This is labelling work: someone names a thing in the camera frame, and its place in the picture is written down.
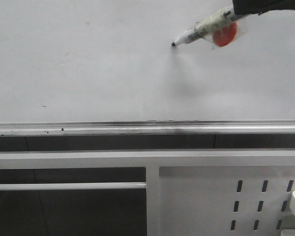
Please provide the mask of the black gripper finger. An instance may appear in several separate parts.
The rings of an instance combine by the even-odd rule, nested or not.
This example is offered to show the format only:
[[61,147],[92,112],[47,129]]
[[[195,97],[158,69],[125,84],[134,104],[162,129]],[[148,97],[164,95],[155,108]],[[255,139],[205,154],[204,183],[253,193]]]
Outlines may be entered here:
[[233,0],[235,14],[263,14],[274,10],[295,10],[295,0]]

